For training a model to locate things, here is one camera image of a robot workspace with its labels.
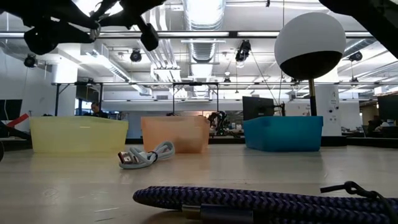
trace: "pillar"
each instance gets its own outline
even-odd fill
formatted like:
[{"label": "pillar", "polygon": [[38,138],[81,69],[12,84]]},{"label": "pillar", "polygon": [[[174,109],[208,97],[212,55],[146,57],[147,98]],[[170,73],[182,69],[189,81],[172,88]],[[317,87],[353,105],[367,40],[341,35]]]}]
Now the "pillar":
[{"label": "pillar", "polygon": [[[75,83],[77,81],[78,67],[75,63],[65,60],[57,65],[53,65],[53,83]],[[58,116],[75,115],[76,86],[70,85],[59,95]]]},{"label": "pillar", "polygon": [[[316,82],[338,82],[337,68]],[[318,116],[323,117],[322,136],[341,136],[340,102],[337,85],[315,86]]]}]

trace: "black strap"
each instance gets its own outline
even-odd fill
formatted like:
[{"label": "black strap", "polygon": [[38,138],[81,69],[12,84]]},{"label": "black strap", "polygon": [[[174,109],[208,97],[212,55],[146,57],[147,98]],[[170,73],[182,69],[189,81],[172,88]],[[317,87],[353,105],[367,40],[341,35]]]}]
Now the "black strap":
[{"label": "black strap", "polygon": [[148,152],[148,153],[153,153],[153,154],[155,154],[155,160],[154,160],[154,162],[153,162],[153,163],[155,163],[155,162],[157,161],[158,156],[159,156],[159,155],[157,154],[157,152],[151,151],[151,152]]},{"label": "black strap", "polygon": [[321,188],[321,193],[328,193],[328,192],[333,192],[336,190],[346,190],[347,193],[351,195],[359,195],[362,197],[367,197],[371,198],[374,200],[377,200],[377,198],[380,199],[381,203],[384,205],[384,208],[386,209],[386,212],[390,218],[391,224],[398,224],[398,215],[394,211],[394,209],[391,207],[391,204],[388,202],[388,200],[383,197],[381,194],[375,191],[367,191],[363,189],[361,186],[359,186],[356,182],[353,181],[347,181],[343,185],[336,185],[336,186],[331,186],[331,187],[323,187]]}]

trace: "white spherical lamp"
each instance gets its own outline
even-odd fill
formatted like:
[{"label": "white spherical lamp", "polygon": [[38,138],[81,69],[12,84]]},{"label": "white spherical lamp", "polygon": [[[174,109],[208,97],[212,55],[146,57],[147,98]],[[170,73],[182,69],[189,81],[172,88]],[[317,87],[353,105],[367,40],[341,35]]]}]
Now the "white spherical lamp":
[{"label": "white spherical lamp", "polygon": [[308,80],[335,68],[345,47],[341,24],[328,14],[311,12],[292,19],[280,31],[275,59],[288,76]]}]

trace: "braided rope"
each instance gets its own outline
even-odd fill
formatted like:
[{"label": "braided rope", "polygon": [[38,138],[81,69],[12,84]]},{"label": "braided rope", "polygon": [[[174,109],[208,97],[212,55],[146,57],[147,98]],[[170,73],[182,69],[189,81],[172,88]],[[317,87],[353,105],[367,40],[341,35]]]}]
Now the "braided rope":
[{"label": "braided rope", "polygon": [[[207,187],[149,187],[138,190],[133,199],[153,207],[181,210],[182,205],[222,205],[272,214],[268,223],[390,223],[378,200],[349,197],[260,192]],[[389,198],[398,212],[398,199]]]}]

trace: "table surface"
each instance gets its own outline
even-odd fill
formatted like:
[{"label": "table surface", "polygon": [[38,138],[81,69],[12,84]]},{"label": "table surface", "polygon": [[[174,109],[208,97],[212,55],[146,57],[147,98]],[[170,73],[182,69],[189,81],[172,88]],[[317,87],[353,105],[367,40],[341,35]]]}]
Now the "table surface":
[{"label": "table surface", "polygon": [[396,149],[350,146],[278,154],[210,145],[206,154],[178,154],[145,169],[122,170],[117,155],[8,152],[0,162],[0,223],[197,223],[132,200],[136,190],[150,185],[319,195],[320,187],[353,180],[396,197],[397,161]]}]

